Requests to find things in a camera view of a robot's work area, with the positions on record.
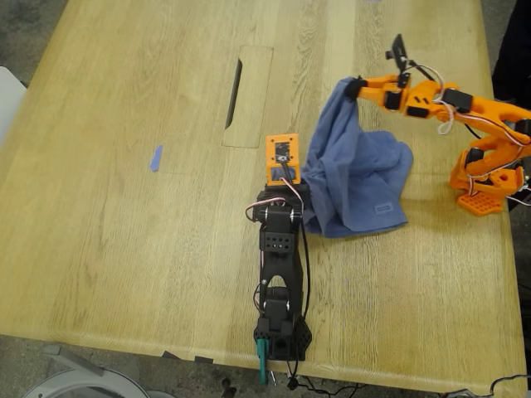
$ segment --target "black bracket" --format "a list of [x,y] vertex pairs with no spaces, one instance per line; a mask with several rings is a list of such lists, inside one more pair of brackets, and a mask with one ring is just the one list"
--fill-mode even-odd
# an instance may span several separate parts
[[[309,186],[296,186],[304,204],[309,204]],[[253,333],[255,341],[266,339],[266,359],[294,361],[305,359],[312,335],[304,317],[303,270],[299,254],[299,228],[303,205],[287,186],[265,187],[257,200],[283,197],[283,203],[267,203],[253,208],[253,220],[261,223],[259,309],[261,315]],[[285,286],[272,287],[274,277]]]
[[395,60],[397,68],[400,70],[400,73],[403,73],[407,68],[407,53],[406,46],[404,46],[404,40],[402,35],[397,35],[395,40],[392,42],[391,50],[385,51],[385,57],[388,60]]

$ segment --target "floor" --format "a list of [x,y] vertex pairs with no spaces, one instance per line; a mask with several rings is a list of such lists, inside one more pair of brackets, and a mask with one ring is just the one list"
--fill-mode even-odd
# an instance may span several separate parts
[[[490,65],[494,66],[505,26],[515,0],[482,0],[485,30],[489,45]],[[29,84],[41,54],[50,38],[66,0],[1,0],[0,1],[0,66],[6,66],[22,82]],[[523,207],[511,213],[514,253],[519,282],[531,286],[531,211]],[[42,354],[42,342],[0,336],[0,398],[22,397],[32,386],[57,373],[61,366]],[[215,366],[173,359],[143,357],[106,352],[85,347],[71,350],[91,360],[131,376],[147,390],[166,391],[176,398],[201,396],[221,397],[222,380],[228,377],[237,388],[236,396],[311,397],[308,391],[289,391],[285,375],[278,374],[279,385],[260,386],[257,371]],[[315,379],[314,384],[336,391],[345,383]],[[436,396],[420,391],[367,386],[356,393],[359,398]]]

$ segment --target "tape piece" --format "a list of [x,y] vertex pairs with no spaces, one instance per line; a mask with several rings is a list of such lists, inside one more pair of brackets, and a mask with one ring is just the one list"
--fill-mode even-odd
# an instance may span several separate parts
[[153,159],[151,159],[151,163],[149,164],[149,168],[151,168],[152,172],[158,171],[158,165],[160,164],[160,157],[163,154],[163,146],[158,145],[157,149],[155,149],[155,153],[153,154]]

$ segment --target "wooden table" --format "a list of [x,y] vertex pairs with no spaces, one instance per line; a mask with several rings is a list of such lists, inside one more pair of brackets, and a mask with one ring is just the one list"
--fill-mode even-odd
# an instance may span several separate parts
[[[266,179],[265,136],[299,133],[304,160],[337,80],[394,72],[399,32],[416,61],[491,96],[479,0],[70,0],[0,152],[0,333],[258,367],[243,209]],[[486,394],[525,371],[507,213],[454,203],[462,126],[442,137],[366,103],[361,117],[412,148],[409,223],[310,237],[300,373]]]

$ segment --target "orange servo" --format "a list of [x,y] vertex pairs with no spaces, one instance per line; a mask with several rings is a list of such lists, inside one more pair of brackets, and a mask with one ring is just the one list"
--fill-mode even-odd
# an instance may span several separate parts
[[290,171],[292,182],[300,184],[299,136],[298,134],[268,135],[265,139],[267,186],[285,185],[283,167]]
[[[371,100],[388,111],[415,118],[435,116],[442,122],[454,119],[489,134],[472,141],[460,154],[451,172],[450,185],[466,190],[458,196],[457,203],[477,216],[501,211],[507,196],[527,186],[519,160],[531,155],[531,112],[468,95],[459,91],[456,84],[444,83],[435,70],[407,58],[400,35],[387,58],[397,63],[398,75],[353,79],[345,95],[353,100]],[[412,68],[428,80],[411,87],[407,71]]]

